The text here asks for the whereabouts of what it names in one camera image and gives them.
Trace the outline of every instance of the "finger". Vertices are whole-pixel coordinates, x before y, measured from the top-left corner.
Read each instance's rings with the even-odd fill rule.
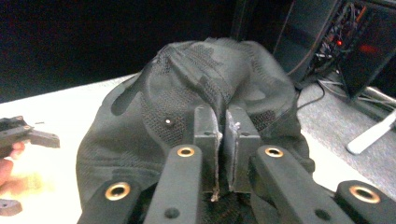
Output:
[[[0,186],[2,186],[11,175],[14,163],[8,160],[0,160]]]
[[[12,159],[17,160],[20,158],[22,152],[24,151],[25,145],[24,143],[15,143],[12,145],[14,150],[9,155]]]
[[[12,148],[14,148],[15,150],[24,150],[24,143],[23,142],[14,143],[12,145]]]

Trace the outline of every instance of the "brass grommet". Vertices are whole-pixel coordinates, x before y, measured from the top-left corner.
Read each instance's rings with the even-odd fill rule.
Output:
[[[355,196],[355,198],[366,203],[379,203],[381,201],[378,194],[362,186],[352,186],[349,188],[349,192]]]
[[[173,127],[175,125],[172,119],[166,118],[164,121],[165,121],[165,126],[168,128]]]
[[[190,157],[195,153],[194,149],[190,147],[183,147],[177,151],[177,155],[180,157]]]
[[[131,192],[129,184],[126,182],[119,182],[108,187],[105,196],[110,201],[118,201],[125,198],[129,192]]]
[[[279,158],[283,156],[283,151],[275,147],[268,147],[265,149],[265,154],[270,157]]]

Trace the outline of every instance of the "metal bracket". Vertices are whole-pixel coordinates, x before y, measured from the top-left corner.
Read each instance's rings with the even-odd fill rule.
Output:
[[[334,200],[356,223],[396,223],[396,202],[366,183],[342,182]]]
[[[194,112],[193,144],[200,148],[204,157],[205,179],[203,192],[219,191],[219,145],[222,134],[219,132],[218,121],[209,105],[199,105]]]
[[[172,148],[144,223],[201,223],[202,163],[200,148]]]
[[[260,147],[249,166],[254,193],[275,205],[280,223],[354,223],[286,149]]]
[[[262,144],[247,112],[236,105],[226,111],[223,157],[230,191],[250,193],[248,160]]]
[[[140,193],[141,188],[131,179],[109,180],[84,206],[78,224],[127,224]]]

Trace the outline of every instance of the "white table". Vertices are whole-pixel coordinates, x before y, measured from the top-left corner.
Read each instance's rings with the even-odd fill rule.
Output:
[[[23,211],[14,217],[0,217],[0,223],[78,221],[81,209],[75,164],[79,143],[107,93],[128,77],[0,104],[0,118],[22,115],[37,130],[56,133],[61,139],[58,149],[26,145],[24,154],[15,161],[11,179],[0,187],[0,198],[19,200]],[[339,182],[348,179],[370,183],[310,135],[303,134],[310,157],[317,164],[314,179],[320,185],[336,190]]]

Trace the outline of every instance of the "black wall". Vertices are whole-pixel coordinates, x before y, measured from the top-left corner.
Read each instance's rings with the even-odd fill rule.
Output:
[[[164,45],[229,36],[234,1],[5,1],[0,103],[136,73]]]

